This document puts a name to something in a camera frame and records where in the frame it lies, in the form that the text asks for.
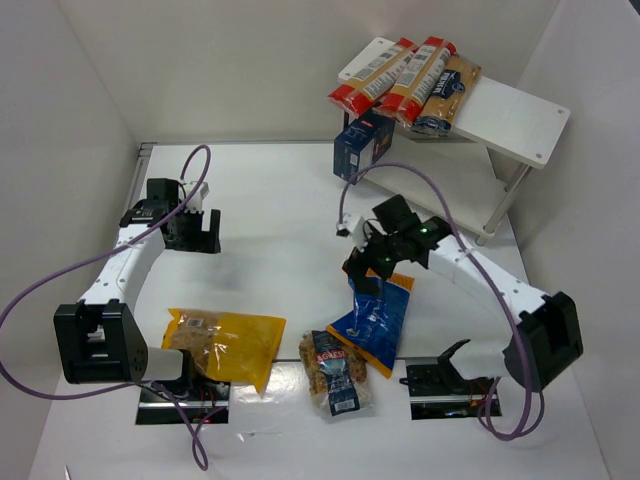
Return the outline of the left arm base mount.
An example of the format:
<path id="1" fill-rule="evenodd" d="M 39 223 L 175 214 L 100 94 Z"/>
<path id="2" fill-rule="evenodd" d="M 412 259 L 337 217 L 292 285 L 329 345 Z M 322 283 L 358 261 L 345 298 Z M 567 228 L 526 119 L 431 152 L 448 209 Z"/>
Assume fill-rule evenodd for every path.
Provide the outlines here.
<path id="1" fill-rule="evenodd" d="M 177 388 L 162 382 L 178 400 L 192 425 L 227 424 L 230 384 L 207 381 L 192 388 Z M 144 387 L 139 396 L 135 424 L 141 426 L 176 425 L 182 419 L 169 396 L 153 386 Z"/>

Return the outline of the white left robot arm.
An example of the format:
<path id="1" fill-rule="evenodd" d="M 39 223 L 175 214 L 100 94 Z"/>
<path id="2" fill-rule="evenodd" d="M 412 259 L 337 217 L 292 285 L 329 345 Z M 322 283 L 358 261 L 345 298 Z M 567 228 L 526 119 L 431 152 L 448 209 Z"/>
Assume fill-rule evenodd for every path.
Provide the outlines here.
<path id="1" fill-rule="evenodd" d="M 119 223 L 116 254 L 74 304 L 58 307 L 54 327 L 66 380 L 72 384 L 161 382 L 188 389 L 201 381 L 183 349 L 147 345 L 134 319 L 146 278 L 166 250 L 217 254 L 220 211 L 204 211 L 206 182 L 152 178 L 146 198 Z"/>

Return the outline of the red spaghetti pack left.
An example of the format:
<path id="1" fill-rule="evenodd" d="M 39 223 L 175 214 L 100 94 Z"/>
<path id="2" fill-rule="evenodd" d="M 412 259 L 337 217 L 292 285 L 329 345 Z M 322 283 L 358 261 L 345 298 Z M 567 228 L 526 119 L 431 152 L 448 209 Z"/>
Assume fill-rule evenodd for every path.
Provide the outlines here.
<path id="1" fill-rule="evenodd" d="M 401 38 L 332 91 L 328 100 L 348 114 L 360 117 L 393 87 L 417 50 L 415 43 Z"/>

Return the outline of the dark blue spaghetti pack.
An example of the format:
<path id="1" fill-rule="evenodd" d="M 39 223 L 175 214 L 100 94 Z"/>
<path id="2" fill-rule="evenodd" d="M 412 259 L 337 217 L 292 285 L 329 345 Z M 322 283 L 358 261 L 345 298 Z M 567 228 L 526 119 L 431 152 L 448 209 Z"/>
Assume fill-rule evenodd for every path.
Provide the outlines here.
<path id="1" fill-rule="evenodd" d="M 481 67 L 453 55 L 429 95 L 411 131 L 430 136 L 449 135 L 458 111 L 481 76 Z"/>

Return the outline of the white two-tier shelf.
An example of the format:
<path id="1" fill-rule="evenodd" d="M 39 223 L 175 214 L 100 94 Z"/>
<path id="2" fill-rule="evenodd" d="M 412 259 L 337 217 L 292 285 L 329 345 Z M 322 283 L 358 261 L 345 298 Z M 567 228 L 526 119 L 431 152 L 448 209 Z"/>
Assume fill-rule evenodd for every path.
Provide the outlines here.
<path id="1" fill-rule="evenodd" d="M 365 178 L 436 215 L 449 209 L 484 244 L 529 174 L 547 165 L 569 117 L 566 107 L 481 77 L 450 138 L 396 135 L 386 167 Z"/>

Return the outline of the red spaghetti pack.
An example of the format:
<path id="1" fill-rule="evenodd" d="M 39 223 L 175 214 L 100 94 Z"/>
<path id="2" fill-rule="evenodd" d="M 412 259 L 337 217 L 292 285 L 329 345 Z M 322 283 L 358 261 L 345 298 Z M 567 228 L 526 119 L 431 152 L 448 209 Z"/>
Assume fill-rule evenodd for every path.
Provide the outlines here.
<path id="1" fill-rule="evenodd" d="M 454 43 L 430 36 L 414 54 L 374 112 L 392 118 L 404 127 L 413 125 L 445 66 L 457 52 Z"/>
<path id="2" fill-rule="evenodd" d="M 401 38 L 332 91 L 328 100 L 348 114 L 360 117 L 393 87 L 417 50 L 415 43 Z"/>

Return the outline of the yellow pasta bag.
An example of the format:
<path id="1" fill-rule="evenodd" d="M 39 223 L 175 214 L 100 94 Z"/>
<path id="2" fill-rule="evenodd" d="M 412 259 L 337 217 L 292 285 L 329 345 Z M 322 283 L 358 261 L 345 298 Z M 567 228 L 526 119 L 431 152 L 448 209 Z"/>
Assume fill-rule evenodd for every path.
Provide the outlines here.
<path id="1" fill-rule="evenodd" d="M 280 317 L 170 308 L 162 347 L 188 351 L 199 373 L 230 383 L 266 387 L 286 320 Z"/>

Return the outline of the blue orange pasta bag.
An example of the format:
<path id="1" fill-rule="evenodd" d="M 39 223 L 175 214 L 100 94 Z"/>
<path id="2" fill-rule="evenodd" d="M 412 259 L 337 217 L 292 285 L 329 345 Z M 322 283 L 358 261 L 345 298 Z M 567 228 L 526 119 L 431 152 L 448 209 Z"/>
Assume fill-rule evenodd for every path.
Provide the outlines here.
<path id="1" fill-rule="evenodd" d="M 371 270 L 367 286 L 377 287 L 374 295 L 358 293 L 351 278 L 352 311 L 334 321 L 326 330 L 353 348 L 385 378 L 392 375 L 414 279 L 399 273 L 383 281 Z"/>

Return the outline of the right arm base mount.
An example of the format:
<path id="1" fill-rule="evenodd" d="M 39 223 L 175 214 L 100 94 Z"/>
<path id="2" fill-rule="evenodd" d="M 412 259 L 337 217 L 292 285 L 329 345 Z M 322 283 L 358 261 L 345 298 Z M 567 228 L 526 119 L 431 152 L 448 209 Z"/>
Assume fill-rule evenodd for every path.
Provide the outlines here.
<path id="1" fill-rule="evenodd" d="M 399 383 L 408 389 L 411 419 L 417 421 L 477 417 L 493 380 L 481 377 L 450 386 L 440 366 L 431 362 L 408 363 Z"/>

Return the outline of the clear fusilli pasta bag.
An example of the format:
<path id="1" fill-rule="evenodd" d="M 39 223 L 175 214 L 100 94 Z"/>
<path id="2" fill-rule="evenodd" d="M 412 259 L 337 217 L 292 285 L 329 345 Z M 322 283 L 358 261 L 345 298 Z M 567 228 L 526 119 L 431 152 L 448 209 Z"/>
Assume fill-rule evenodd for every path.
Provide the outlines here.
<path id="1" fill-rule="evenodd" d="M 299 356 L 316 412 L 326 419 L 372 406 L 364 358 L 326 330 L 303 334 Z"/>

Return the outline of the red spaghetti pack middle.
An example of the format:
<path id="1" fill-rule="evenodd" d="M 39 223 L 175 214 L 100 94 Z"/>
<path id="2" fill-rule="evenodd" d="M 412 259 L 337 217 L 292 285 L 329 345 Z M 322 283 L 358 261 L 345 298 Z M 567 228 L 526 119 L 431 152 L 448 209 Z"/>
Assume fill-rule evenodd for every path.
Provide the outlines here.
<path id="1" fill-rule="evenodd" d="M 392 118 L 404 127 L 413 125 L 445 66 L 457 52 L 454 43 L 430 36 L 414 54 L 374 112 Z"/>

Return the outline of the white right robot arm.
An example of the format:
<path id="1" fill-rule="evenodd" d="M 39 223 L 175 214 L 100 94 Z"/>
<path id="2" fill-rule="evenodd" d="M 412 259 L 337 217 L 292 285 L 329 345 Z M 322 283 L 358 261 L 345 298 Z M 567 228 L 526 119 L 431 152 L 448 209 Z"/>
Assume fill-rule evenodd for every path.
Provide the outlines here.
<path id="1" fill-rule="evenodd" d="M 343 264 L 354 290 L 352 344 L 375 353 L 386 335 L 400 332 L 410 289 L 395 274 L 408 261 L 457 286 L 481 307 L 507 320 L 511 336 L 480 342 L 463 338 L 438 358 L 452 384 L 481 377 L 510 377 L 523 388 L 542 392 L 584 351 L 575 302 L 532 287 L 475 252 L 440 217 L 416 215 L 383 220 L 379 228 L 364 218 L 337 226 L 354 248 Z"/>

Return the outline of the dark blue pasta box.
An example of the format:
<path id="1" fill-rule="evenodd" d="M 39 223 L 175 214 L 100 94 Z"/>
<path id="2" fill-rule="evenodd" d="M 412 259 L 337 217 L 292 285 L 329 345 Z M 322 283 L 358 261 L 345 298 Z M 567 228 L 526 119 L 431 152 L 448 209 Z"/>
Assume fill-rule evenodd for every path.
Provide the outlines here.
<path id="1" fill-rule="evenodd" d="M 349 180 L 375 164 L 391 147 L 395 121 L 374 112 L 352 121 L 334 139 L 333 174 Z"/>

